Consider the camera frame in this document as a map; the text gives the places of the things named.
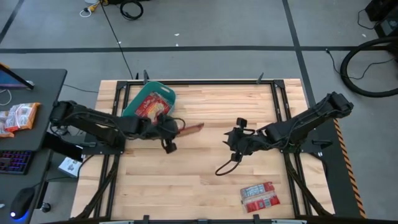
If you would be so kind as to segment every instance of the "wooden tabletop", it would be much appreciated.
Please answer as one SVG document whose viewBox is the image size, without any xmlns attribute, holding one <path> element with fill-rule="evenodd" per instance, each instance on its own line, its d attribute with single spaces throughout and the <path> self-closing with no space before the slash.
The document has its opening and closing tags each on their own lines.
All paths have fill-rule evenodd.
<svg viewBox="0 0 398 224">
<path fill-rule="evenodd" d="M 111 113 L 116 82 L 101 82 L 96 110 Z M 285 79 L 285 85 L 292 116 L 306 110 L 300 80 Z M 235 126 L 236 118 L 247 119 L 248 128 L 252 129 L 276 121 L 269 85 L 170 87 L 177 94 L 172 116 L 183 118 L 187 124 L 204 122 L 205 127 L 200 133 L 176 139 L 178 149 L 171 154 L 165 153 L 160 141 L 127 142 L 119 163 L 112 219 L 142 220 L 143 215 L 150 215 L 152 220 L 243 219 L 252 218 L 256 213 L 261 218 L 293 218 L 286 169 L 279 151 L 255 152 L 244 157 L 232 173 L 222 177 L 215 175 L 215 170 L 231 156 L 228 146 L 222 143 L 227 139 L 223 133 Z M 140 89 L 141 86 L 131 88 L 130 101 Z M 333 213 L 322 163 L 307 154 L 302 154 L 301 158 L 308 188 L 324 208 Z M 94 156 L 82 167 L 72 217 L 83 210 L 96 192 L 102 161 L 103 156 Z M 268 181 L 274 183 L 281 204 L 246 213 L 239 190 Z M 298 187 L 297 192 L 303 214 Z M 107 195 L 106 192 L 102 215 Z"/>
</svg>

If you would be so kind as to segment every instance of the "teal tray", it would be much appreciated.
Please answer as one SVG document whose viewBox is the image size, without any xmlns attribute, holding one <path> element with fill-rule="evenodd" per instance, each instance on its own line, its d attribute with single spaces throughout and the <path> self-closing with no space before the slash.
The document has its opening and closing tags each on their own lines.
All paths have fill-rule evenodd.
<svg viewBox="0 0 398 224">
<path fill-rule="evenodd" d="M 144 99 L 152 92 L 158 93 L 163 96 L 170 104 L 170 111 L 168 114 L 173 113 L 175 103 L 175 92 L 169 87 L 161 84 L 160 82 L 151 81 L 148 82 L 137 96 L 131 101 L 127 108 L 123 111 L 122 116 L 134 116 L 136 115 L 137 108 L 141 105 Z"/>
</svg>

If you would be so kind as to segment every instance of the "desk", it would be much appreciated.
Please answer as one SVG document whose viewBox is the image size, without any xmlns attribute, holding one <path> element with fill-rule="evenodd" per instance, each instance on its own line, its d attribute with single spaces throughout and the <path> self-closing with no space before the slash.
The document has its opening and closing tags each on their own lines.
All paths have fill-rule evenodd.
<svg viewBox="0 0 398 224">
<path fill-rule="evenodd" d="M 21 189 L 31 187 L 45 179 L 52 152 L 50 149 L 41 149 L 40 147 L 49 126 L 52 103 L 58 99 L 67 74 L 67 71 L 62 69 L 14 69 L 12 71 L 26 80 L 32 80 L 35 83 L 35 88 L 32 91 L 11 90 L 12 101 L 7 106 L 0 106 L 0 110 L 8 110 L 12 105 L 19 103 L 39 102 L 41 105 L 37 112 L 34 127 L 31 130 L 16 132 L 16 136 L 12 139 L 0 139 L 0 149 L 2 150 L 37 151 L 27 175 L 0 174 L 0 203 L 6 204 L 6 207 L 0 209 L 2 224 L 15 223 L 9 216 L 9 209 L 16 194 Z M 42 185 L 36 187 L 28 215 L 23 222 L 19 223 L 30 222 L 42 187 Z"/>
<path fill-rule="evenodd" d="M 292 116 L 307 109 L 299 79 L 284 80 Z M 96 110 L 111 113 L 117 81 L 102 81 Z M 248 120 L 248 128 L 257 129 L 277 121 L 269 86 L 265 85 L 168 85 L 177 94 L 174 117 L 187 124 L 204 122 L 200 133 L 175 140 L 177 151 L 167 155 L 159 141 L 128 141 L 120 157 L 113 220 L 251 219 L 293 218 L 292 201 L 279 151 L 259 151 L 244 157 L 238 168 L 223 177 L 214 175 L 231 152 L 222 141 L 223 133 L 235 126 L 236 118 Z M 129 89 L 131 101 L 141 86 Z M 123 96 L 118 103 L 121 114 Z M 329 212 L 334 213 L 322 163 L 302 154 L 308 188 Z M 71 216 L 78 215 L 98 188 L 103 156 L 95 156 L 82 167 Z M 281 204 L 253 213 L 244 213 L 239 190 L 272 181 Z M 300 210 L 303 202 L 299 189 Z M 101 215 L 107 201 L 103 198 Z"/>
</svg>

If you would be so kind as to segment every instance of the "gray floor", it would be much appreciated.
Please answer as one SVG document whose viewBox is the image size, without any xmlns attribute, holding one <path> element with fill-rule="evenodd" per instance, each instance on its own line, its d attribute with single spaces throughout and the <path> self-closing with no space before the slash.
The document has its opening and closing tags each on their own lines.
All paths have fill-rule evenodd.
<svg viewBox="0 0 398 224">
<path fill-rule="evenodd" d="M 357 12 L 368 2 L 289 0 L 300 45 L 358 45 L 376 38 L 373 30 L 356 24 Z M 138 21 L 124 20 L 116 6 L 106 7 L 123 47 L 293 46 L 282 0 L 152 0 L 142 4 L 145 13 Z M 1 1 L 0 29 L 15 5 L 15 0 Z M 100 8 L 90 18 L 78 15 L 85 6 L 83 0 L 25 0 L 0 49 L 117 47 Z M 361 22 L 372 25 L 365 14 Z M 346 53 L 332 52 L 338 67 Z M 333 72 L 325 52 L 304 52 L 303 56 L 316 100 L 337 91 L 355 105 L 353 114 L 341 120 L 341 127 L 368 217 L 398 220 L 398 121 L 394 118 L 398 97 L 355 95 Z M 361 53 L 349 71 L 360 76 L 371 62 L 389 57 L 384 52 Z M 293 51 L 128 52 L 126 59 L 133 73 L 146 69 L 151 78 L 256 78 L 261 72 L 264 78 L 302 77 Z M 0 61 L 14 68 L 66 68 L 66 83 L 87 90 L 96 90 L 103 79 L 129 78 L 120 53 L 0 54 Z M 358 85 L 368 90 L 395 88 L 396 70 L 395 62 L 374 66 Z M 96 95 L 64 87 L 60 98 L 94 107 Z M 61 190 L 68 193 L 59 199 Z M 50 184 L 46 200 L 53 210 L 35 212 L 32 223 L 67 219 L 74 191 L 75 184 Z"/>
</svg>

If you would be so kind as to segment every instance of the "keyboard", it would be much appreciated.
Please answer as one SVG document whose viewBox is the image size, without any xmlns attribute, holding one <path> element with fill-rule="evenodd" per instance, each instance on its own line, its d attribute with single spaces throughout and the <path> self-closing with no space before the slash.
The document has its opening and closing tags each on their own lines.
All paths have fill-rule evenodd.
<svg viewBox="0 0 398 224">
<path fill-rule="evenodd" d="M 25 175 L 33 154 L 32 151 L 0 151 L 0 174 Z"/>
</svg>

